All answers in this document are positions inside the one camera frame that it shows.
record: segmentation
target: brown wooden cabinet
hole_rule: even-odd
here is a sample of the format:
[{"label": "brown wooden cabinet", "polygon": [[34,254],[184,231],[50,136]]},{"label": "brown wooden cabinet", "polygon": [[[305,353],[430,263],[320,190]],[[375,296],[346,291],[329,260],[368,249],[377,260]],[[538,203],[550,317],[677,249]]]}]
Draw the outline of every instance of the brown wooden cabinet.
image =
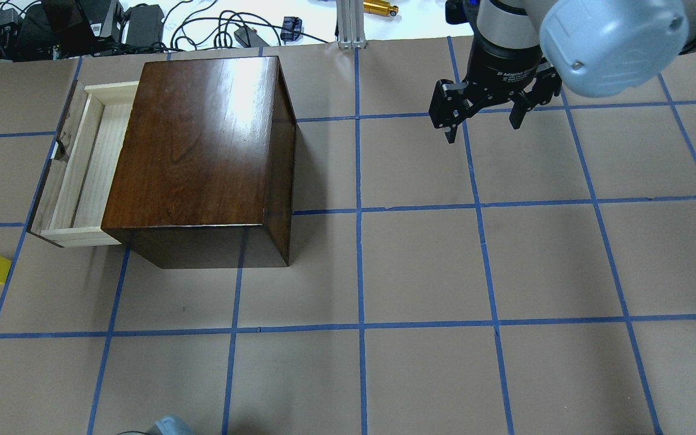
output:
[{"label": "brown wooden cabinet", "polygon": [[[128,93],[134,86],[132,108],[99,97],[106,92],[99,88],[114,96],[115,86]],[[103,237],[108,244],[111,236],[163,268],[235,267],[241,248],[246,266],[288,264],[295,118],[278,58],[147,63],[137,85],[85,90],[74,97],[80,94],[85,107],[81,119],[69,111],[64,127],[78,124],[77,133],[62,132],[72,143],[68,163],[51,165],[32,232],[59,245],[92,245]],[[108,130],[120,130],[121,119],[127,130],[120,149],[121,134]],[[83,129],[93,126],[89,140]],[[72,161],[85,155],[87,161]],[[110,187],[91,173],[103,165],[106,171],[96,172],[111,179]],[[83,172],[71,201],[55,201],[56,190],[77,190]],[[90,220],[85,208],[95,211]],[[48,215],[65,218],[56,228]],[[68,231],[73,239],[51,239],[51,231]]]}]

